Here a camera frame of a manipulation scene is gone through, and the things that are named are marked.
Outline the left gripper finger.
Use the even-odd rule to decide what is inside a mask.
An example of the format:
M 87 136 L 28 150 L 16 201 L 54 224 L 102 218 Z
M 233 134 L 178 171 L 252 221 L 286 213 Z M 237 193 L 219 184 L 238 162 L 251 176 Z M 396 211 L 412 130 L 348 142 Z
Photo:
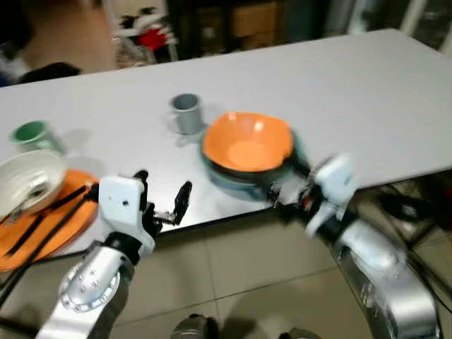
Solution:
M 142 185 L 139 208 L 141 212 L 145 212 L 148 209 L 148 171 L 141 169 L 133 174 L 133 178 L 139 180 Z
M 178 225 L 184 219 L 189 206 L 192 189 L 193 184 L 190 181 L 186 181 L 178 191 L 177 197 L 174 200 L 174 210 L 172 210 L 172 225 Z

